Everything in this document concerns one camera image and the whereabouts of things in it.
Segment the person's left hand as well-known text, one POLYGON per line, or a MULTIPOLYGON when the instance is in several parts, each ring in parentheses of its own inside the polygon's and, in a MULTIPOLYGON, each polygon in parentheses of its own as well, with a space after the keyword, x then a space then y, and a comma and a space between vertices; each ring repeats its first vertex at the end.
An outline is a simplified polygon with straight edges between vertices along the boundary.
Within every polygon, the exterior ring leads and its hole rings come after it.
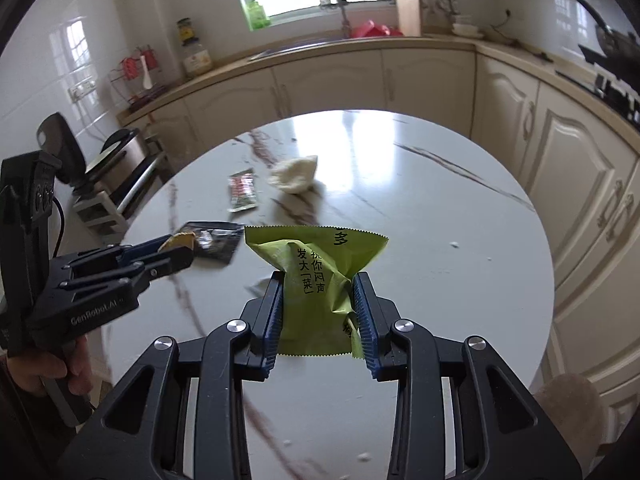
POLYGON ((75 349, 65 360, 48 352, 35 351, 12 356, 6 360, 6 366, 17 387, 38 396, 44 393, 42 378, 64 379, 70 375, 68 390, 75 396, 84 396, 93 388, 86 336, 76 339, 75 349))

